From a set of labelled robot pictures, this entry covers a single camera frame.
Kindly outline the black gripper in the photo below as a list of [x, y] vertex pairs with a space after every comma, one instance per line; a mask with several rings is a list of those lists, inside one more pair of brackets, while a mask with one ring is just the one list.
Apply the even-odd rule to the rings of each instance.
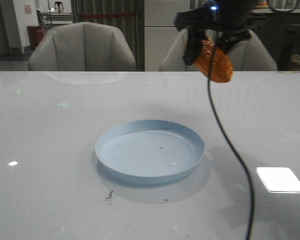
[[262, 13], [253, 13], [256, 0], [207, 0], [194, 10], [177, 13], [174, 25], [178, 31], [187, 29], [187, 42], [183, 54], [186, 66], [193, 65], [202, 52], [206, 30], [223, 32], [219, 48], [227, 54], [236, 44], [251, 38], [249, 30], [266, 21]]

